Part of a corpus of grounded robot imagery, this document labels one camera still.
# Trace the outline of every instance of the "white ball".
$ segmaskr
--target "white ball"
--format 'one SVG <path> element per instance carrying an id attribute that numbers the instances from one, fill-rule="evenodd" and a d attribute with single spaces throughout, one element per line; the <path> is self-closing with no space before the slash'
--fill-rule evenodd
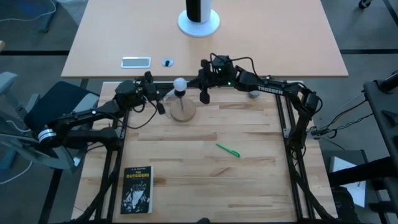
<path id="1" fill-rule="evenodd" d="M 174 80 L 174 89 L 177 91 L 184 91 L 187 89 L 187 81 L 184 78 L 177 78 Z"/>

